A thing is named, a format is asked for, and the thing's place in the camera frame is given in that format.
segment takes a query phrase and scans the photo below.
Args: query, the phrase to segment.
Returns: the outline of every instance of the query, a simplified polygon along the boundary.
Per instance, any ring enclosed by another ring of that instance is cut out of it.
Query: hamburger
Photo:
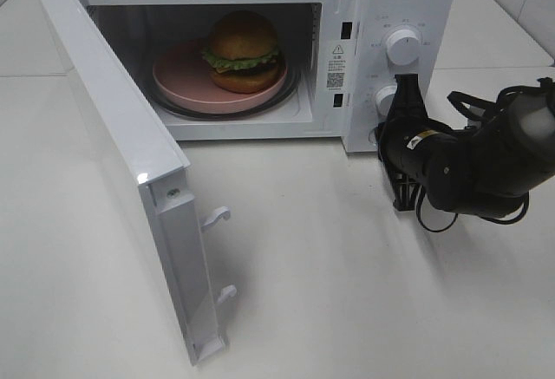
[[[232,12],[214,25],[202,57],[210,77],[234,93],[256,93],[276,82],[281,72],[278,35],[265,17],[248,10]]]

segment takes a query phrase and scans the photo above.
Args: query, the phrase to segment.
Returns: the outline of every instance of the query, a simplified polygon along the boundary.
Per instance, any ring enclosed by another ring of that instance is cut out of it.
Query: open microwave door
[[[224,347],[189,161],[78,0],[41,0],[98,161],[132,224],[150,230],[192,364]],[[233,294],[233,287],[225,290]]]

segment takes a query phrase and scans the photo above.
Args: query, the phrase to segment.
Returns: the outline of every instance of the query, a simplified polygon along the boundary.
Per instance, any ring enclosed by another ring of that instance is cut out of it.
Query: pink plate
[[[218,87],[210,78],[212,67],[202,59],[202,40],[171,47],[153,66],[158,88],[174,104],[200,113],[243,112],[269,101],[285,81],[284,68],[276,83],[266,90],[242,95]]]

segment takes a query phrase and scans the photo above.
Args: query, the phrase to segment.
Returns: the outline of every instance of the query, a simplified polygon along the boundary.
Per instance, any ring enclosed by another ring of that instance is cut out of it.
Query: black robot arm
[[[433,207],[455,217],[472,214],[501,224],[520,220],[528,192],[555,174],[553,81],[541,79],[537,88],[506,88],[496,102],[453,92],[448,99],[476,123],[453,130],[428,117],[418,75],[395,79],[395,98],[376,131],[395,208],[416,210],[421,222],[427,194]],[[519,208],[517,218],[501,219]]]

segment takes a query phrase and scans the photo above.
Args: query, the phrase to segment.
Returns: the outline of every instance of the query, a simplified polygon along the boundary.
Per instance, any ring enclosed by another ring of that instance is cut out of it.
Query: white knob
[[[385,41],[389,60],[395,65],[409,65],[420,56],[420,37],[411,29],[392,32]]]
[[[378,108],[378,113],[385,117],[388,115],[389,108],[395,97],[395,92],[397,91],[397,86],[387,86],[380,88],[375,94],[375,105]]]

